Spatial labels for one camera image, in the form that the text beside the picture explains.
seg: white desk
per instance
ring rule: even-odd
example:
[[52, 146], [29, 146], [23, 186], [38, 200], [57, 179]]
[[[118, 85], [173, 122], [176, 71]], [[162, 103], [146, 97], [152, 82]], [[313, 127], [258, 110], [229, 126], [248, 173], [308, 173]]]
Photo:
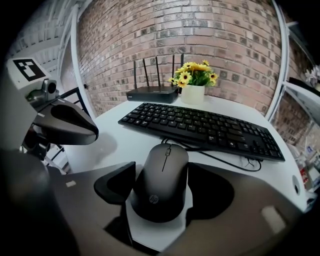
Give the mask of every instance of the white desk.
[[[99, 129], [99, 138], [90, 145], [64, 146], [68, 162], [74, 173], [112, 166], [124, 162], [134, 161], [141, 169], [149, 151], [161, 139], [157, 136], [137, 132], [118, 124], [118, 121], [138, 107], [141, 102], [126, 101], [108, 112], [97, 117], [94, 122]], [[189, 161], [227, 169], [264, 180], [293, 202], [301, 211], [307, 208], [305, 189], [298, 167], [285, 142], [273, 126], [254, 108], [217, 97], [205, 96], [201, 105], [188, 105], [178, 98], [172, 105], [193, 108], [202, 111], [214, 112], [267, 128], [281, 149], [285, 162], [263, 161], [258, 172], [246, 172], [220, 161], [209, 158], [197, 152], [189, 152]], [[244, 167], [247, 160], [232, 154], [210, 152], [210, 154], [225, 161]], [[293, 185], [293, 176], [296, 176], [299, 185], [299, 194]]]

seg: mouse scroll wheel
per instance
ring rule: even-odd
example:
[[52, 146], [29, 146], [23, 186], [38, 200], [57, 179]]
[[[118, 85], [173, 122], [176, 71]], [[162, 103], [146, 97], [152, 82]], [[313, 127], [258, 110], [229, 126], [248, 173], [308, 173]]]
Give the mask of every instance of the mouse scroll wheel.
[[166, 155], [166, 156], [169, 156], [169, 155], [170, 155], [170, 152], [171, 152], [171, 149], [168, 148], [168, 149], [166, 150], [166, 152], [165, 152], [165, 155]]

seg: white flower pot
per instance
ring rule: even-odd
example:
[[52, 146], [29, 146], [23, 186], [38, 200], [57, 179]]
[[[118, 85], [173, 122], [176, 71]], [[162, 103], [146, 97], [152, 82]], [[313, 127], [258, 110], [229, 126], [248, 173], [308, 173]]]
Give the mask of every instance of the white flower pot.
[[184, 103], [198, 105], [204, 101], [205, 87], [187, 84], [182, 88], [181, 100]]

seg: black computer mouse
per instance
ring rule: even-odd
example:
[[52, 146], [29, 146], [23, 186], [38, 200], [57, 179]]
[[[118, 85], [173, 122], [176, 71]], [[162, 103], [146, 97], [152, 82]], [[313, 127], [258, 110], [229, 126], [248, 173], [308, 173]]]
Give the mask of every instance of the black computer mouse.
[[176, 218], [185, 205], [189, 156], [175, 144], [153, 147], [138, 176], [130, 201], [142, 218], [162, 223]]

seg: black keyboard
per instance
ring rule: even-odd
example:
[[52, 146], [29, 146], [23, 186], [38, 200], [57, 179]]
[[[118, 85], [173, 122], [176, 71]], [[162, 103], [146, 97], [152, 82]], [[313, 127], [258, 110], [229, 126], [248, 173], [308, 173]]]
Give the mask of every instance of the black keyboard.
[[285, 161], [268, 129], [217, 113], [145, 102], [118, 123], [213, 151], [257, 160]]

